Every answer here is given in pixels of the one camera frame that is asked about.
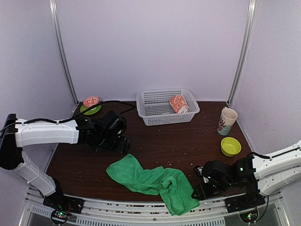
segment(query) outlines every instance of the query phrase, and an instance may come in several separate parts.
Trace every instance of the white mug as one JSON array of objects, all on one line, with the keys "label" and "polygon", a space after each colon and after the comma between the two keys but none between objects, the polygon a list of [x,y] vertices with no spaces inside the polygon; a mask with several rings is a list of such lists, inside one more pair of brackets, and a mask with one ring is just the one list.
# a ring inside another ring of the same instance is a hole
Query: white mug
[{"label": "white mug", "polygon": [[236,111],[231,108],[224,107],[220,121],[218,122],[217,132],[223,136],[228,135],[237,117],[238,115]]}]

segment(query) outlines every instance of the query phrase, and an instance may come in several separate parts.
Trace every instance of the green cloth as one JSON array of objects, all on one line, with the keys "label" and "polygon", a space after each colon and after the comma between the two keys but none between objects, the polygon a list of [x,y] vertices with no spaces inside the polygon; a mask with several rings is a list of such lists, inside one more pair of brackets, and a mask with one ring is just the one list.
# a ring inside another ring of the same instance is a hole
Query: green cloth
[{"label": "green cloth", "polygon": [[131,154],[107,168],[109,176],[130,189],[142,194],[160,194],[172,215],[182,215],[199,206],[192,199],[193,189],[178,169],[163,168],[143,169],[138,160]]}]

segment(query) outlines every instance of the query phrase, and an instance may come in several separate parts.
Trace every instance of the pink round object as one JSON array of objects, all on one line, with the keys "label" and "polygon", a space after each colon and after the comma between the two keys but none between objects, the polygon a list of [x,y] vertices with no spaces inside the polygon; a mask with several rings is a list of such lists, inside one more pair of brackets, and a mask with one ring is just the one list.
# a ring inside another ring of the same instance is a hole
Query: pink round object
[{"label": "pink round object", "polygon": [[92,107],[95,104],[99,103],[99,97],[93,96],[93,97],[88,97],[87,99],[85,99],[84,101],[84,106],[86,107]]}]

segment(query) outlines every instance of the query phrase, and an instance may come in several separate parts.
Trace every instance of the green saucer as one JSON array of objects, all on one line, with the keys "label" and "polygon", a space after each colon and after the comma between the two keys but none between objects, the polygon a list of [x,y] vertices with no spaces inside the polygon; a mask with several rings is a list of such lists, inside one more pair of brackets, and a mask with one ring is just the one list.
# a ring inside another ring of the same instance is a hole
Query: green saucer
[{"label": "green saucer", "polygon": [[[87,111],[86,113],[84,113],[84,115],[92,115],[92,114],[95,114],[96,112],[98,112],[100,109],[102,108],[101,105],[95,107],[95,108],[92,108],[90,111]],[[88,108],[84,105],[82,105],[80,107],[80,112],[83,112],[85,110],[87,110]]]}]

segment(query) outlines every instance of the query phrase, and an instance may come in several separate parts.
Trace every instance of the dark wooden table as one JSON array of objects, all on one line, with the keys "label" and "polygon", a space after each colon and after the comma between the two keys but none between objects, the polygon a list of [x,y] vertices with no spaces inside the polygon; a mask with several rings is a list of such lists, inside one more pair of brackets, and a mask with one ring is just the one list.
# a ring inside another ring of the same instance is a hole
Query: dark wooden table
[{"label": "dark wooden table", "polygon": [[[127,112],[127,131],[131,139],[128,153],[134,155],[144,169],[158,166],[175,168],[184,172],[193,187],[200,182],[194,172],[195,165],[204,165],[210,160],[232,164],[250,153],[248,143],[235,123],[229,136],[240,141],[242,150],[235,157],[221,153],[220,142],[224,138],[216,131],[223,102],[199,102],[200,113],[191,122],[159,126],[145,126],[136,110]],[[102,117],[109,110],[121,112],[128,107],[110,103],[91,118]],[[47,174],[58,179],[66,194],[117,201],[161,202],[160,196],[133,193],[116,183],[106,173],[107,167],[124,155],[100,152],[91,155],[87,145],[59,144]]]}]

